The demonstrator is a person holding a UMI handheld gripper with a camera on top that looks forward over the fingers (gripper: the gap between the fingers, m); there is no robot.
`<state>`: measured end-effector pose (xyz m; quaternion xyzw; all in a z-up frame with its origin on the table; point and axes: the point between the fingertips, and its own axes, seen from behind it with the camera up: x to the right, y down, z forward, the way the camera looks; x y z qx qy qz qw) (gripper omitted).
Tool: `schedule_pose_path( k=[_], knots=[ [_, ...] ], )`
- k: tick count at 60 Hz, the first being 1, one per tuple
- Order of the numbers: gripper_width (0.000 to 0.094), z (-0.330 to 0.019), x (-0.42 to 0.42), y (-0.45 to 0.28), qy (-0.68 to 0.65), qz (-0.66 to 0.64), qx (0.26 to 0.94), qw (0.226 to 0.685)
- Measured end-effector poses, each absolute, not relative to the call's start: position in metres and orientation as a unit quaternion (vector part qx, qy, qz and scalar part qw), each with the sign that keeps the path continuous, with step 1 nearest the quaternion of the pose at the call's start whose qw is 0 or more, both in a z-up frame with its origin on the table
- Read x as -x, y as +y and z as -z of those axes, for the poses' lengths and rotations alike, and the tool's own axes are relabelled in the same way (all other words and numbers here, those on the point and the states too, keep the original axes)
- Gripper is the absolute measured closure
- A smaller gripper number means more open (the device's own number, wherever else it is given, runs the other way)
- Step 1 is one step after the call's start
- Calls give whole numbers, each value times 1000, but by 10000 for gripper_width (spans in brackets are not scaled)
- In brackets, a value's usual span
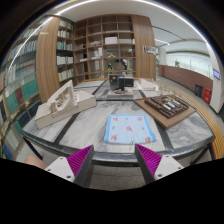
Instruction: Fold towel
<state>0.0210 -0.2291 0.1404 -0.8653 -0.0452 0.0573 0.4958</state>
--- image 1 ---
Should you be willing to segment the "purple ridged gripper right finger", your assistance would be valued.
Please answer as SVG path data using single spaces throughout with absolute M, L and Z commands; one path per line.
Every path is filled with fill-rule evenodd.
M 147 184 L 183 169 L 171 155 L 160 155 L 139 144 L 135 145 L 135 156 Z

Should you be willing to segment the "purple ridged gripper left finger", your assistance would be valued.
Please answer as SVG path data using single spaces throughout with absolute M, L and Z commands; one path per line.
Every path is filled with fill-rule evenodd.
M 94 146 L 78 150 L 69 157 L 58 157 L 46 171 L 76 185 L 83 186 L 94 156 Z

